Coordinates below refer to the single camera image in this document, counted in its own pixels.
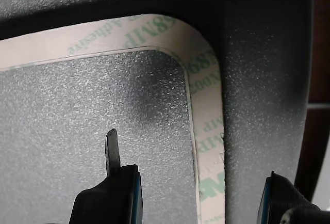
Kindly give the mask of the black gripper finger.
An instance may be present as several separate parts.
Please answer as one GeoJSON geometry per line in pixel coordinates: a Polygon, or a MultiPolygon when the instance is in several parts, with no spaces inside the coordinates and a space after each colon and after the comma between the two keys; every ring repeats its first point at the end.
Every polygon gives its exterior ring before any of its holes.
{"type": "Polygon", "coordinates": [[[308,201],[286,178],[275,172],[266,179],[257,223],[329,223],[329,211],[308,201]]]}
{"type": "Polygon", "coordinates": [[[121,166],[118,135],[105,140],[105,179],[75,198],[69,223],[142,223],[141,174],[136,164],[121,166]]]}

